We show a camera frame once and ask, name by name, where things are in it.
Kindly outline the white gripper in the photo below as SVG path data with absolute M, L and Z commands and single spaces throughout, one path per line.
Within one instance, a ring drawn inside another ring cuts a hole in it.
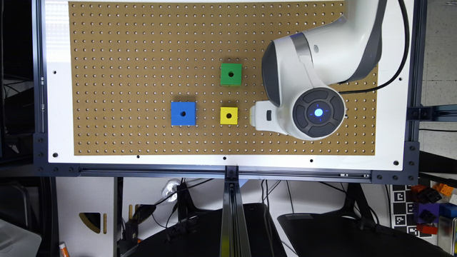
M 271 101 L 257 101 L 249 111 L 249 122 L 257 131 L 272 131 L 288 135 L 287 108 L 277 107 Z

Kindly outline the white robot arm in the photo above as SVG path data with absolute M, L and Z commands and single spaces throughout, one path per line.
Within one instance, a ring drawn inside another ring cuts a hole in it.
M 345 1 L 330 24 L 272 41 L 262 60 L 265 101 L 250 109 L 250 124 L 312 141 L 334 133 L 346 107 L 332 84 L 363 79 L 382 51 L 384 0 Z

